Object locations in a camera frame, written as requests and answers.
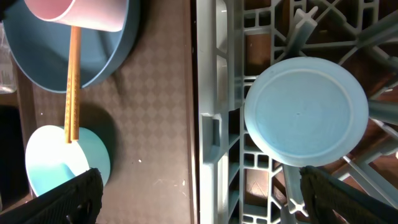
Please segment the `light blue rice bowl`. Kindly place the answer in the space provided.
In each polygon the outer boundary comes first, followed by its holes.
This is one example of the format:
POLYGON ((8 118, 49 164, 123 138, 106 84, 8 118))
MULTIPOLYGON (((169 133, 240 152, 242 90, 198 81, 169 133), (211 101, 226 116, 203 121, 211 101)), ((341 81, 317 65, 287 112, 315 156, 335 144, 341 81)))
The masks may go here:
POLYGON ((90 168, 97 168, 106 184, 111 163, 103 141, 91 130, 80 128, 79 140, 67 144, 62 126, 46 125, 29 138, 25 168, 32 191, 39 197, 90 168))

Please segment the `pink cup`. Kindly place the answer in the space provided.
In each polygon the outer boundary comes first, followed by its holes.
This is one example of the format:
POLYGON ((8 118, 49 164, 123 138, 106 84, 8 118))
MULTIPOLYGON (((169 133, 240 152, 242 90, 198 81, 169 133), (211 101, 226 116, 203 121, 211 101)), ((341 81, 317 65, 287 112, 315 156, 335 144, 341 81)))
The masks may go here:
POLYGON ((126 0, 25 0, 37 18, 87 29, 118 32, 123 28, 126 0))

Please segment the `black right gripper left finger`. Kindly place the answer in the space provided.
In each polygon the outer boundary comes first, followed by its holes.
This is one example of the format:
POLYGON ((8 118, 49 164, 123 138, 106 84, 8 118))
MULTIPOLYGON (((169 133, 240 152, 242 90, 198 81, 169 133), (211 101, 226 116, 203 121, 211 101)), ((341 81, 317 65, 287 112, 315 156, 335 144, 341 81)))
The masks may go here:
POLYGON ((95 223, 102 208, 103 181, 97 168, 1 215, 1 223, 95 223))

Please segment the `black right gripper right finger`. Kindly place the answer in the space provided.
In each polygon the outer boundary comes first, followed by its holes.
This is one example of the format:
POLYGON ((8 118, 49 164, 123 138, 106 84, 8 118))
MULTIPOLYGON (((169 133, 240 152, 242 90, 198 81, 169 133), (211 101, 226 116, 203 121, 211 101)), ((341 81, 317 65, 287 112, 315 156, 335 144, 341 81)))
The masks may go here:
POLYGON ((300 189, 311 223, 397 223, 397 209, 368 196, 323 170, 300 169, 300 189))

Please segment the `light blue cup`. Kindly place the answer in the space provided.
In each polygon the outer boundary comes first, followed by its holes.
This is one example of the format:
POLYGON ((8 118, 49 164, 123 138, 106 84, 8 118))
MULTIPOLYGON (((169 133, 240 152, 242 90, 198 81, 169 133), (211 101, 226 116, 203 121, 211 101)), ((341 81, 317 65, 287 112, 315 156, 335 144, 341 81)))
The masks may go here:
POLYGON ((256 146, 280 163, 324 166, 351 152, 368 125, 366 94, 329 60, 296 57, 264 70, 246 96, 244 120, 256 146))

